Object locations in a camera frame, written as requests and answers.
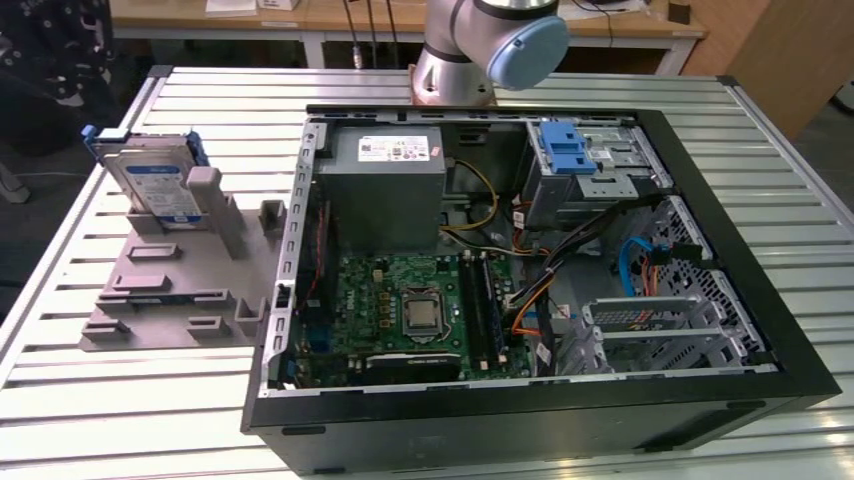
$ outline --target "yellow cable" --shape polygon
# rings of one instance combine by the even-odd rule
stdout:
[[[456,160],[456,163],[462,163],[466,167],[468,167],[468,169],[471,170],[471,173],[475,174],[475,176],[480,179],[480,181],[486,185],[486,188],[490,189],[490,194],[492,195],[492,210],[490,211],[490,214],[486,216],[483,220],[475,223],[468,223],[466,225],[443,225],[439,227],[439,230],[474,230],[482,225],[486,225],[487,223],[490,223],[492,218],[495,218],[495,214],[498,213],[498,194],[495,193],[495,188],[492,188],[492,184],[487,180],[483,173],[480,173],[480,171],[474,167],[474,165],[471,165],[471,163],[463,160]]]

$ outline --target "chip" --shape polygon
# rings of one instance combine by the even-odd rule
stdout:
[[[442,335],[442,294],[435,288],[411,288],[403,293],[403,334],[426,343]]]

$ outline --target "green motherboard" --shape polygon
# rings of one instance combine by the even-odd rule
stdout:
[[[459,380],[530,375],[528,353],[520,341],[504,346],[500,365],[472,367],[460,261],[455,255],[342,257],[335,322],[320,333],[328,337],[326,356],[315,356],[311,364],[303,362],[303,370],[311,371],[304,378],[311,386],[348,386],[342,355],[350,357],[352,368],[352,359],[359,356],[448,353],[460,356]],[[510,262],[503,255],[484,261],[500,302],[512,291]]]

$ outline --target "wooden desk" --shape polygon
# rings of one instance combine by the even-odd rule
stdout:
[[[398,40],[424,41],[427,0],[391,0]],[[384,0],[372,0],[378,41],[391,41],[391,24]],[[310,68],[324,68],[323,43],[351,41],[347,15],[340,0],[303,0],[294,11],[259,9],[252,17],[206,18],[206,0],[112,0],[114,25],[119,38],[299,40]],[[653,10],[663,12],[667,0],[654,0]],[[370,41],[366,0],[350,4],[360,41]],[[605,17],[567,22],[571,46],[649,48],[665,50],[657,74],[678,75],[706,28],[658,20],[646,13],[611,16],[611,33]]]
[[[110,0],[118,38],[179,40],[300,40],[308,10],[258,9],[251,17],[204,15],[207,0]]]

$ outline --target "white table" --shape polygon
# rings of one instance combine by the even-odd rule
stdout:
[[[404,104],[406,79],[404,72],[178,68],[148,79],[124,125],[194,125],[239,205],[287,201],[306,104]],[[741,89],[713,78],[557,75],[498,97],[502,105],[665,111],[845,393],[690,452],[364,478],[850,478],[854,219]],[[96,168],[0,329],[0,478],[295,478],[239,433],[251,348],[76,348],[130,230],[127,207]]]

